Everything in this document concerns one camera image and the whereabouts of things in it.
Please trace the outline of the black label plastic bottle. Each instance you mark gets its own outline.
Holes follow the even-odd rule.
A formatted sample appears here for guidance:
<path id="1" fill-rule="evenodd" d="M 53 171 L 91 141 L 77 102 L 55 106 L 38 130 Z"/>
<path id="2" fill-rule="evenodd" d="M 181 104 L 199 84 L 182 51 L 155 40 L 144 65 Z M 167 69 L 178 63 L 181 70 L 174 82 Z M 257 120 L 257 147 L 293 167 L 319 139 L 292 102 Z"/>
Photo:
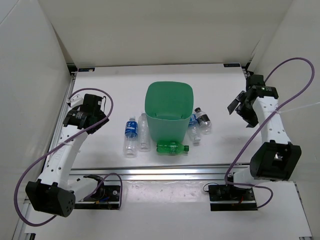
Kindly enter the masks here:
<path id="1" fill-rule="evenodd" d="M 204 111 L 202 111 L 200 107 L 195 108 L 194 111 L 195 118 L 202 133 L 205 135 L 210 134 L 212 130 L 212 123 L 208 115 Z"/>

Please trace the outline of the blue label water bottle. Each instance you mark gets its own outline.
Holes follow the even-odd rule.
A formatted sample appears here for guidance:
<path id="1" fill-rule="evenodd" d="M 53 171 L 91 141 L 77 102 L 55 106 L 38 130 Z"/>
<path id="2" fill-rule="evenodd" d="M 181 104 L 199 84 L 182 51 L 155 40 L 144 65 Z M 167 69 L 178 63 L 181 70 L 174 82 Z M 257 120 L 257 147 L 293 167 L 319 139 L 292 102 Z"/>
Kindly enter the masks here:
<path id="1" fill-rule="evenodd" d="M 125 124 L 123 152 L 127 158 L 137 155 L 138 123 L 136 117 L 132 116 Z"/>

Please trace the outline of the small blue label bottle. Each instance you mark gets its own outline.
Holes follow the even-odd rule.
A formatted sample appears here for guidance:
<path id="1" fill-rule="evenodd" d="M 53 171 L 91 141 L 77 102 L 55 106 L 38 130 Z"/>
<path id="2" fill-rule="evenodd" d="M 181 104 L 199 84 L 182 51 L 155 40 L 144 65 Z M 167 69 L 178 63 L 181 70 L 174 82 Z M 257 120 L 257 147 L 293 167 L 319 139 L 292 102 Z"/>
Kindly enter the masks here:
<path id="1" fill-rule="evenodd" d="M 187 134 L 193 145 L 196 146 L 200 144 L 201 135 L 199 132 L 199 124 L 194 113 L 190 116 Z"/>

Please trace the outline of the clear unlabelled plastic bottle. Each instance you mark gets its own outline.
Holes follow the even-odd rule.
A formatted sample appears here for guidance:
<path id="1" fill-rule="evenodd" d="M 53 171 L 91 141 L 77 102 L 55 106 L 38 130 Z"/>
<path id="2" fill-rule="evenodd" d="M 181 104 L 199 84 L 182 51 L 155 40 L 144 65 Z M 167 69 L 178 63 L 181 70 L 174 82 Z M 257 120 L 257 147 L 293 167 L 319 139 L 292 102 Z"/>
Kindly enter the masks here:
<path id="1" fill-rule="evenodd" d="M 141 152 L 151 150 L 151 139 L 146 113 L 142 113 L 138 118 L 138 149 Z"/>

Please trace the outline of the green plastic soda bottle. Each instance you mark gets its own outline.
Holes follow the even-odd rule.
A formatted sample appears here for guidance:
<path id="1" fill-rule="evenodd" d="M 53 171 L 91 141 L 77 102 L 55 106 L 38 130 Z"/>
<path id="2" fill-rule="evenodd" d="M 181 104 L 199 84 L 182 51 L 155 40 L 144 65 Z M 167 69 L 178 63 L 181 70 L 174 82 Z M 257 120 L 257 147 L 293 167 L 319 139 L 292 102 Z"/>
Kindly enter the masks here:
<path id="1" fill-rule="evenodd" d="M 156 151 L 162 155 L 187 154 L 190 148 L 177 141 L 159 141 L 156 144 Z"/>

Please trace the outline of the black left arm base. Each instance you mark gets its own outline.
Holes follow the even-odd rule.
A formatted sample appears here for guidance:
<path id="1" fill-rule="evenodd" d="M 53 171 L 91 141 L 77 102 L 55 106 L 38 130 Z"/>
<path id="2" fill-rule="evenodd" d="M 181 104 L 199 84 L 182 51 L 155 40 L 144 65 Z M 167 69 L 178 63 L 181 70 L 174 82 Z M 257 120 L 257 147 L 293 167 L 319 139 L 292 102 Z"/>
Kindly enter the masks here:
<path id="1" fill-rule="evenodd" d="M 112 185 L 105 183 L 108 177 L 118 178 L 119 185 Z M 76 210 L 120 210 L 122 206 L 123 197 L 123 181 L 119 174 L 109 173 L 105 177 L 89 174 L 85 175 L 85 178 L 93 179 L 97 181 L 99 186 L 98 190 L 95 190 L 92 195 L 86 197 L 84 200 L 75 204 Z"/>

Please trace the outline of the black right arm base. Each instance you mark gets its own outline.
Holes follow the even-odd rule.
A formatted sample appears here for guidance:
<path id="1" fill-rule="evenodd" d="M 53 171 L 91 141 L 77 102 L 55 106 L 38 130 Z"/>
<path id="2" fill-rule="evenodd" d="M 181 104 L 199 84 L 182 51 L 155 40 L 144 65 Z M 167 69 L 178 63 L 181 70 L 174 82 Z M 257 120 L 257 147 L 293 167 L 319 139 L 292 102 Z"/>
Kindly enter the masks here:
<path id="1" fill-rule="evenodd" d="M 206 184 L 202 190 L 209 194 L 211 212 L 257 211 L 252 188 L 239 188 L 215 182 Z"/>

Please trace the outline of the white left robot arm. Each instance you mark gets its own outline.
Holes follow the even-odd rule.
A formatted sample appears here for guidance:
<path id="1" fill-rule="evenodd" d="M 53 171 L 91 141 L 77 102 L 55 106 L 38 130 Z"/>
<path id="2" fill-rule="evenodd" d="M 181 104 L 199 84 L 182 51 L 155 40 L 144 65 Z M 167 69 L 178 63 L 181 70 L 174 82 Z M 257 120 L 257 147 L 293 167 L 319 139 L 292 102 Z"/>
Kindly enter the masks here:
<path id="1" fill-rule="evenodd" d="M 100 200 L 105 194 L 102 177 L 85 175 L 69 183 L 71 168 L 88 135 L 95 133 L 109 120 L 102 111 L 103 98 L 93 94 L 71 98 L 71 110 L 63 120 L 59 137 L 61 148 L 50 158 L 35 182 L 28 182 L 26 194 L 38 212 L 68 217 L 75 204 L 90 196 Z"/>

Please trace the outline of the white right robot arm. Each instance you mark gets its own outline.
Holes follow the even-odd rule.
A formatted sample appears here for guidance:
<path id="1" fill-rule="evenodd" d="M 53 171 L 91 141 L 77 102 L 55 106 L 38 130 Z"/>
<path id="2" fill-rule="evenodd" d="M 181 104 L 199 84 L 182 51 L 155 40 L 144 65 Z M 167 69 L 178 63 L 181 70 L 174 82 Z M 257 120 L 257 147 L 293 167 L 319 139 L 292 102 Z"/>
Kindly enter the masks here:
<path id="1" fill-rule="evenodd" d="M 276 109 L 278 92 L 266 86 L 262 75 L 246 79 L 246 89 L 227 107 L 247 122 L 247 127 L 259 127 L 261 143 L 250 160 L 249 167 L 233 174 L 233 182 L 225 186 L 224 193 L 230 200 L 238 199 L 243 189 L 271 181 L 288 181 L 302 155 L 300 146 L 288 137 Z"/>

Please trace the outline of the green plastic bin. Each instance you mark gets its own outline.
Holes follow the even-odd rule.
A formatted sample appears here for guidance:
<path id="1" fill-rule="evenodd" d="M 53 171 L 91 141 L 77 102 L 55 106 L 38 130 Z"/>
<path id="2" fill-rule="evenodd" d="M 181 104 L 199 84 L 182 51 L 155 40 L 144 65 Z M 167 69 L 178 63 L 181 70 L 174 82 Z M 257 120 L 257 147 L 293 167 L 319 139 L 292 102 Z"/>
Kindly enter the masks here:
<path id="1" fill-rule="evenodd" d="M 192 87 L 183 82 L 157 81 L 146 92 L 144 111 L 154 142 L 184 140 L 194 106 Z"/>

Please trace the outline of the aluminium front rail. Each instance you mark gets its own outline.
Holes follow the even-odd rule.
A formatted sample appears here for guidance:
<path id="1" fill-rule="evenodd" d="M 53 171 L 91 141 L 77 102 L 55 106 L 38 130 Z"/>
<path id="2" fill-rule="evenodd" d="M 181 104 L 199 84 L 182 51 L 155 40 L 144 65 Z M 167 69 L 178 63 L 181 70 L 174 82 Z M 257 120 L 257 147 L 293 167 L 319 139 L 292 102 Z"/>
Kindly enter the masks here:
<path id="1" fill-rule="evenodd" d="M 125 181 L 222 181 L 228 164 L 73 168 L 69 177 L 117 173 Z"/>

